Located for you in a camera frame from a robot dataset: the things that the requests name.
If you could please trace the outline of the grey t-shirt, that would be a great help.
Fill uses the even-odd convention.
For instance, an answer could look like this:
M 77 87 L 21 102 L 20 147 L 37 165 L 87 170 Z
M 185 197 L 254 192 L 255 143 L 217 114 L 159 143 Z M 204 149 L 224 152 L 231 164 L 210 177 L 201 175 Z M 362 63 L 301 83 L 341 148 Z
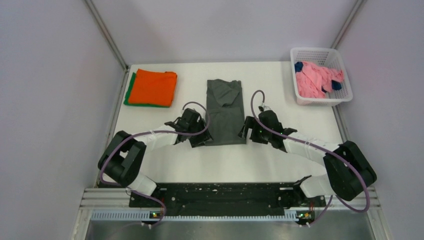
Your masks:
M 206 110 L 212 137 L 206 146 L 245 145 L 238 136 L 245 123 L 242 83 L 239 80 L 209 79 L 206 90 Z

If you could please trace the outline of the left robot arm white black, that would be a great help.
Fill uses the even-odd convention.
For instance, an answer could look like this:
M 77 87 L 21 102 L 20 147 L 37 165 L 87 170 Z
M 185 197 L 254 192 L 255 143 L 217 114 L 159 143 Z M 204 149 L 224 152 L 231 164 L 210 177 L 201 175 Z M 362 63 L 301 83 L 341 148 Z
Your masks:
M 102 154 L 97 167 L 104 179 L 141 194 L 141 200 L 149 207 L 160 202 L 157 184 L 141 172 L 146 153 L 166 146 L 189 141 L 192 148 L 212 141 L 208 123 L 194 109 L 187 108 L 174 121 L 142 133 L 129 134 L 118 131 Z

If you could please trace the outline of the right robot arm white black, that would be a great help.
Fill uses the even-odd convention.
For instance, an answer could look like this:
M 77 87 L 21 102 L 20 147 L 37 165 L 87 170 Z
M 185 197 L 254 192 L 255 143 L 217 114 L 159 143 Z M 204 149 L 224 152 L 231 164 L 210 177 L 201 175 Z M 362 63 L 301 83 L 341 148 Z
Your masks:
M 296 182 L 299 189 L 293 192 L 293 200 L 299 206 L 307 206 L 314 197 L 336 195 L 351 201 L 377 180 L 377 174 L 353 141 L 329 143 L 308 138 L 293 128 L 284 128 L 276 113 L 265 110 L 258 119 L 248 116 L 238 136 L 259 144 L 271 144 L 275 149 L 295 154 L 323 166 L 326 172 L 319 176 L 306 176 Z

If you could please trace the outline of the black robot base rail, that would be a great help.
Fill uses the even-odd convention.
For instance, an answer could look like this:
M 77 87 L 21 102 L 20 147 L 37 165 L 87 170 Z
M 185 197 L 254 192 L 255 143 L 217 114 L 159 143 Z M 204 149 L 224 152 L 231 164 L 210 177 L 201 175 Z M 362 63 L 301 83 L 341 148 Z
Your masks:
M 132 193 L 129 207 L 166 206 L 167 217 L 262 217 L 326 206 L 324 196 L 307 198 L 293 182 L 158 183 L 151 197 Z

